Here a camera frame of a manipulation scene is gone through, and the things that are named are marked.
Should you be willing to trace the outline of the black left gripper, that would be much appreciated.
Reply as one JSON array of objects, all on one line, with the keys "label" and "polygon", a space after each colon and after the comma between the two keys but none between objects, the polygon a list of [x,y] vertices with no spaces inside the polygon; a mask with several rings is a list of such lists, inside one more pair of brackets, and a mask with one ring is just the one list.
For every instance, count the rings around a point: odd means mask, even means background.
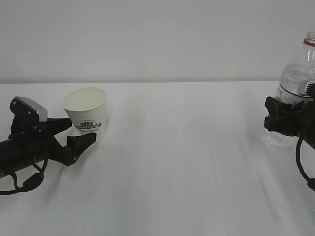
[{"label": "black left gripper", "polygon": [[[38,138],[54,137],[69,129],[72,122],[69,118],[48,118],[36,127]],[[31,134],[19,133],[0,143],[0,177],[8,176],[29,166],[43,173],[37,163],[45,158],[62,163],[65,166],[74,164],[82,153],[96,142],[96,133],[81,136],[67,136],[66,146],[57,150],[58,142],[49,143],[48,150],[41,140]]]}]

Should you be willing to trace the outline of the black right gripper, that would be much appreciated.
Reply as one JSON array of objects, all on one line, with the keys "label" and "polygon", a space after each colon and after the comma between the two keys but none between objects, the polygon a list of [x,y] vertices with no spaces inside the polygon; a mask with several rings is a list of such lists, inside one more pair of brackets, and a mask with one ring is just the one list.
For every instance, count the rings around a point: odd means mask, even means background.
[{"label": "black right gripper", "polygon": [[[313,149],[315,148],[315,89],[312,90],[310,101],[301,101],[296,105],[287,104],[268,96],[265,107],[269,117],[264,119],[264,127],[270,132],[277,132],[285,136],[297,136],[305,131],[304,141]],[[276,119],[277,117],[288,115],[298,111],[300,129],[294,119]]]}]

